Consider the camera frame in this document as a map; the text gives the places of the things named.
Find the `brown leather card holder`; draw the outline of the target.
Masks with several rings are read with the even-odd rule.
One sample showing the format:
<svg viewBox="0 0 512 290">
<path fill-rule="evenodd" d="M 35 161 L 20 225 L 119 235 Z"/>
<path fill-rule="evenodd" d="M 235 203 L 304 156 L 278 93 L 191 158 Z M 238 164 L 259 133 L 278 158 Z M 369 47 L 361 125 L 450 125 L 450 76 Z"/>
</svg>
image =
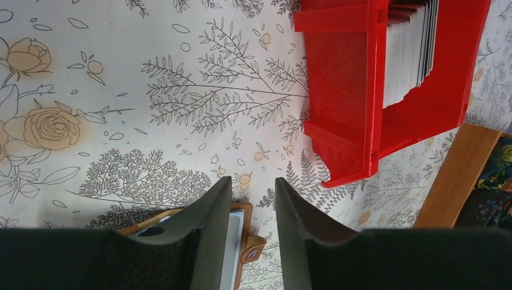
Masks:
<svg viewBox="0 0 512 290">
<path fill-rule="evenodd" d="M 229 214 L 220 289 L 240 287 L 243 266 L 259 259 L 266 239 L 252 234 L 253 205 L 233 203 Z"/>
</svg>

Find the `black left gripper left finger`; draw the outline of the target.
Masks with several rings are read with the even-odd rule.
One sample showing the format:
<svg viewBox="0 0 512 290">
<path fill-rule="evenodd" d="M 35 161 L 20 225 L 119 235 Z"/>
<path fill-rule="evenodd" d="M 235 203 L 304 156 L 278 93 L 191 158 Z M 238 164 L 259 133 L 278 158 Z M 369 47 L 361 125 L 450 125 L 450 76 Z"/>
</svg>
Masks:
<svg viewBox="0 0 512 290">
<path fill-rule="evenodd" d="M 222 177 L 178 213 L 131 234 L 142 249 L 128 289 L 218 289 L 231 195 L 231 177 Z"/>
</svg>

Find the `stack of credit cards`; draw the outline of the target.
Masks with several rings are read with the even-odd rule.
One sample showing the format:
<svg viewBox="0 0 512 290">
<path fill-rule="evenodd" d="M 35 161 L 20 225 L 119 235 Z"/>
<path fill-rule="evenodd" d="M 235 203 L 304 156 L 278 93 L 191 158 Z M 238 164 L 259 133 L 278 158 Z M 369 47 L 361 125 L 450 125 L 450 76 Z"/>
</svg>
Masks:
<svg viewBox="0 0 512 290">
<path fill-rule="evenodd" d="M 386 23 L 383 107 L 402 102 L 434 66 L 438 1 L 392 1 Z"/>
</svg>

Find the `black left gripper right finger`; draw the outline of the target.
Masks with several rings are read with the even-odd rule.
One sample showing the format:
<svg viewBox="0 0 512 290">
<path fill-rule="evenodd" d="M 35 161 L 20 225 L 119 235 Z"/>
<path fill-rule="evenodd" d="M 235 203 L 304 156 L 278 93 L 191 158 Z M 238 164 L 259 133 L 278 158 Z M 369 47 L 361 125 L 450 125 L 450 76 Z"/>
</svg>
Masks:
<svg viewBox="0 0 512 290">
<path fill-rule="evenodd" d="M 275 209 L 285 289 L 341 289 L 342 246 L 357 231 L 275 180 Z"/>
</svg>

